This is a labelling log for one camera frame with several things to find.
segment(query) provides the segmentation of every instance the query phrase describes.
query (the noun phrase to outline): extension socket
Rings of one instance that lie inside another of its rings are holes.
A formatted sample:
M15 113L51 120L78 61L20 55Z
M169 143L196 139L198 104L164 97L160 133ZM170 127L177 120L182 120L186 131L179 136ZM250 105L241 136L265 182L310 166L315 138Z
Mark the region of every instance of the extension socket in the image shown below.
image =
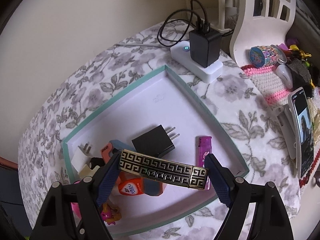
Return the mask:
M190 43L188 41L180 41L170 48L170 52L174 60L190 70L204 83L210 84L222 74L223 63L219 60L206 68L193 61L190 56Z

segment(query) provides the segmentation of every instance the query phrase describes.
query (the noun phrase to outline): beige wall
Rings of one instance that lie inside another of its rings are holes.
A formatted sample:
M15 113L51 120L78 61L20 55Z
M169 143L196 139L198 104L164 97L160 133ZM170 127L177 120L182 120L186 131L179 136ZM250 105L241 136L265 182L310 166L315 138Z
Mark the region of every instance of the beige wall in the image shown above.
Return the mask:
M185 0L23 0L0 35L0 156L17 162L29 121L79 66L185 6Z

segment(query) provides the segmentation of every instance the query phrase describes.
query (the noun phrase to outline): white phone holder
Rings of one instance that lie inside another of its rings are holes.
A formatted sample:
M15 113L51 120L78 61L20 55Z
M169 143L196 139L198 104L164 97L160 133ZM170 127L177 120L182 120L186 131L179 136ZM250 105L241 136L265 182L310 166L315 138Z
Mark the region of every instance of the white phone holder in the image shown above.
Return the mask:
M298 154L296 136L299 136L299 132L294 127L289 105L276 107L273 109L273 113L277 117L290 158L294 160Z
M216 60L206 68L195 62L191 58L190 43L188 41L180 41L170 48L170 52L174 60L190 70L204 83L210 84L222 74L223 63L220 60Z

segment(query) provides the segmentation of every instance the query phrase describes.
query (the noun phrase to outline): metal bracelet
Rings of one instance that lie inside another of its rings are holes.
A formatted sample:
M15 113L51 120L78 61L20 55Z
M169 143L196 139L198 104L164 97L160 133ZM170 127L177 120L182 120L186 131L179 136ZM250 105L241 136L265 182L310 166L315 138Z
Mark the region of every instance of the metal bracelet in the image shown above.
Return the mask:
M119 169L147 179L195 189L204 189L208 177L206 168L171 162L129 150L122 151Z

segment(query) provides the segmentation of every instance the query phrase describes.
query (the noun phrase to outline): table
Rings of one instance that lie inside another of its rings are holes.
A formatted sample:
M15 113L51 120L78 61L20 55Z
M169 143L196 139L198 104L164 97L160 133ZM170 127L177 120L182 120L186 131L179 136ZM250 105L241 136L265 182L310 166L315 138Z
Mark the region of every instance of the table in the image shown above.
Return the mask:
M158 46L155 25L122 44L143 43ZM179 37L186 24L169 24L167 38ZM223 51L223 74L217 81L205 84L171 58L168 48L146 46L112 46L75 71L43 104L31 120L19 142L19 179L23 203L33 227L48 189L54 181L69 183L61 142L80 122L113 95L140 77L164 64L171 67L202 99L243 154L250 172L250 183L275 182L289 217L300 208L300 188L292 175L286 147L270 119L268 107L252 81ZM242 231L250 228L254 206L250 206ZM218 231L227 208L219 201L193 214L130 239L212 239Z

